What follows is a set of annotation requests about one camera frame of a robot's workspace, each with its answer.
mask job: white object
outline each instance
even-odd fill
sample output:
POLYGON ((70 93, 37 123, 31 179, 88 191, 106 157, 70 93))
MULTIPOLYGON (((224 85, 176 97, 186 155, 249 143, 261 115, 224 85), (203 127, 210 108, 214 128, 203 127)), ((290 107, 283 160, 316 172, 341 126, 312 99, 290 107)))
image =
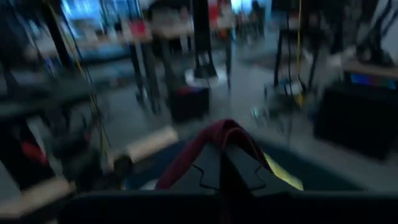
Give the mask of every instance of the white object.
POLYGON ((216 67, 217 76, 212 78, 195 78, 194 70, 193 68, 185 71, 185 81, 192 87, 213 88, 224 85, 227 81, 226 68, 224 66, 216 67))
POLYGON ((356 54, 356 47, 351 46, 341 53, 334 54, 328 58, 328 65, 331 67, 342 67, 346 61, 354 58, 356 54))
POLYGON ((308 63, 312 63, 313 62, 313 55, 305 48, 303 48, 302 50, 304 58, 306 59, 306 61, 308 63))

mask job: concrete floor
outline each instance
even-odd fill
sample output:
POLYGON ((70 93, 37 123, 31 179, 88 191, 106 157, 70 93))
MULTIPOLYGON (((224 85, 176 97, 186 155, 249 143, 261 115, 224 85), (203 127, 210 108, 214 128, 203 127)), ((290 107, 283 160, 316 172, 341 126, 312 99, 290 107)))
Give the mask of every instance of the concrete floor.
MULTIPOLYGON (((384 162, 375 161, 341 147, 315 140, 312 137, 312 122, 305 113, 306 107, 304 112, 296 113, 291 118, 281 118, 281 124, 264 122, 259 124, 251 116, 253 108, 264 108, 269 103, 264 97, 264 87, 273 84, 273 71, 249 67, 240 61, 242 58, 252 57, 255 54, 275 52, 276 46, 276 35, 269 34, 265 42, 256 43, 251 47, 235 47, 231 94, 228 94, 226 85, 213 88, 210 116, 204 120, 175 126, 180 137, 191 136, 213 121, 233 118, 256 136, 289 145, 294 153, 312 159, 353 182, 376 191, 398 191, 398 159, 396 157, 392 156, 384 162), (286 130, 290 119, 292 119, 292 132, 289 137, 287 131, 280 131, 280 127, 286 130)), ((341 72, 327 68, 325 59, 326 56, 322 55, 317 67, 315 83, 319 88, 337 78, 341 72)), ((308 63, 302 66, 303 80, 307 80, 308 67, 308 63)), ((161 80, 162 69, 158 70, 159 80, 161 80)), ((129 61, 117 62, 90 69, 91 75, 96 78, 113 75, 120 71, 132 71, 131 63, 129 61)), ((109 101, 109 118, 105 121, 105 128, 114 151, 122 151, 124 146, 135 139, 161 127, 173 125, 164 103, 162 103, 162 114, 153 115, 149 110, 140 108, 136 101, 135 91, 136 87, 132 86, 103 96, 109 101)), ((82 106, 77 110, 85 113, 86 107, 82 106)), ((98 142, 98 137, 94 136, 93 144, 96 142, 98 142)), ((3 166, 0 167, 0 179, 2 183, 0 200, 19 195, 15 183, 3 166)))

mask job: wooden plank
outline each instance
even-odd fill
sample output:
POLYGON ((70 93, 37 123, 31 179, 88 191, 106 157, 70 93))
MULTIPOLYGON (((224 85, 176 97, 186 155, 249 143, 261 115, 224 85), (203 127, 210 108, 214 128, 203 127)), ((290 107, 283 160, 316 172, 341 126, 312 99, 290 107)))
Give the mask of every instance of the wooden plank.
MULTIPOLYGON (((178 134, 174 128, 166 127, 129 144, 125 153, 130 155, 133 162, 139 162, 177 141, 178 134)), ((118 156, 120 154, 109 157, 110 165, 113 166, 113 161, 118 156)), ((62 177, 46 180, 29 190, 23 191, 21 196, 1 202, 0 219, 22 217, 73 194, 75 190, 75 184, 69 183, 62 177)))
MULTIPOLYGON (((76 40, 79 50, 100 49, 105 46, 126 45, 128 43, 130 44, 147 43, 150 41, 152 41, 152 34, 150 29, 147 30, 147 35, 142 35, 142 36, 133 36, 130 30, 124 30, 124 32, 121 35, 118 34, 116 38, 109 38, 108 36, 104 35, 102 37, 98 37, 98 39, 93 39, 93 40, 88 40, 88 39, 76 40)), ((40 50, 40 53, 44 57, 56 57, 58 55, 54 41, 50 37, 37 40, 36 43, 40 50)), ((72 45, 73 49, 75 49, 75 44, 73 43, 73 41, 70 41, 70 44, 72 45)), ((34 45, 30 45, 26 48, 25 56, 31 60, 37 59, 37 49, 35 48, 34 45)))
MULTIPOLYGON (((235 25, 235 21, 220 17, 218 18, 216 23, 210 24, 210 29, 212 31, 218 31, 223 29, 233 28, 235 25)), ((180 37, 181 35, 193 35, 193 23, 191 20, 176 22, 171 26, 158 26, 152 27, 152 32, 162 38, 165 39, 173 39, 176 37, 180 37)))
POLYGON ((362 73, 364 75, 374 75, 384 78, 393 78, 398 80, 398 67, 386 68, 376 65, 366 65, 359 61, 351 61, 343 66, 345 72, 362 73))
POLYGON ((75 184, 64 178, 46 180, 0 204, 0 218, 19 218, 74 193, 75 189, 75 184))

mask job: red fabric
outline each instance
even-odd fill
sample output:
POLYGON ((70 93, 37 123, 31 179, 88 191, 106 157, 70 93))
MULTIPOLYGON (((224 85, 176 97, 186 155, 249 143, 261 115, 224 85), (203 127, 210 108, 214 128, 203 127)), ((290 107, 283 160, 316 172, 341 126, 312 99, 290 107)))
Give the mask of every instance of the red fabric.
POLYGON ((218 16, 220 15, 220 9, 217 5, 217 2, 208 1, 208 8, 209 8, 209 20, 217 21, 218 16))
POLYGON ((146 27, 144 21, 134 21, 130 23, 130 31, 132 35, 145 35, 146 27))
POLYGON ((43 165, 47 163, 46 156, 44 155, 40 147, 36 146, 35 144, 32 144, 30 142, 23 142, 22 151, 27 157, 39 161, 43 165))
POLYGON ((189 142, 162 174, 156 184, 156 189, 169 189, 173 186, 186 173, 191 163, 208 143, 215 144, 220 150, 225 150, 229 145, 237 145, 271 172, 260 147, 237 122, 227 119, 217 121, 205 128, 189 142))

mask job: table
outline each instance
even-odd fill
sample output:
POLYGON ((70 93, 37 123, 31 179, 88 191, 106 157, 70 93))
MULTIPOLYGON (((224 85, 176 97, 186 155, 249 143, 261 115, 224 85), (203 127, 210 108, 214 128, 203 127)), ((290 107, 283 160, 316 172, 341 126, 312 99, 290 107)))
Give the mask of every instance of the table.
POLYGON ((343 71, 348 73, 362 73, 364 75, 398 80, 398 67, 380 67, 377 65, 360 63, 357 60, 346 62, 343 65, 343 71))
MULTIPOLYGON (((132 142, 127 146, 126 153, 130 155, 134 163, 137 163, 177 141, 177 132, 171 127, 165 127, 138 142, 132 142)), ((109 157, 110 165, 113 164, 114 159, 117 157, 118 154, 109 157)), ((2 202, 0 204, 0 219, 53 219, 54 215, 57 214, 58 208, 60 208, 60 202, 72 197, 75 194, 75 190, 74 183, 69 183, 64 178, 55 177, 47 180, 24 191, 20 197, 2 202), (48 213, 46 217, 43 217, 43 213, 40 210, 45 207, 48 208, 48 213)))
MULTIPOLYGON (((231 40, 231 29, 235 25, 234 18, 220 17, 217 22, 210 24, 212 31, 227 30, 229 32, 229 38, 227 39, 226 46, 226 73, 228 79, 228 89, 231 88, 231 64, 232 64, 232 40, 231 40)), ((152 26, 152 33, 158 37, 162 44, 162 61, 165 68, 166 74, 166 85, 170 86, 170 80, 175 78, 174 71, 171 64, 171 53, 169 50, 168 40, 175 39, 183 35, 194 35, 193 21, 180 21, 169 26, 152 26)))
MULTIPOLYGON (((142 98, 144 96, 144 84, 142 81, 141 71, 139 69, 139 61, 135 47, 135 44, 140 44, 142 49, 142 58, 144 60, 144 69, 149 84, 150 104, 152 110, 155 111, 155 102, 153 100, 155 93, 153 92, 156 92, 157 89, 157 79, 155 74, 154 58, 152 56, 152 49, 150 46, 150 43, 152 42, 152 34, 149 28, 150 26, 147 27, 146 33, 142 35, 132 35, 130 29, 128 27, 124 27, 122 33, 116 34, 114 38, 104 35, 97 39, 77 39, 76 43, 79 50, 98 49, 109 45, 127 45, 131 52, 131 60, 135 73, 134 77, 139 89, 139 97, 142 98)), ((70 43, 72 44, 73 49, 75 49, 75 45, 72 40, 70 40, 70 43)), ((54 41, 50 37, 38 40, 37 47, 43 57, 56 57, 58 55, 54 41)), ((37 60, 37 49, 34 45, 26 48, 25 56, 30 60, 37 60)))
POLYGON ((0 103, 0 122, 13 122, 39 114, 52 108, 75 105, 87 100, 91 94, 99 91, 87 83, 84 78, 65 80, 61 83, 44 83, 48 87, 49 97, 31 101, 3 101, 0 103))

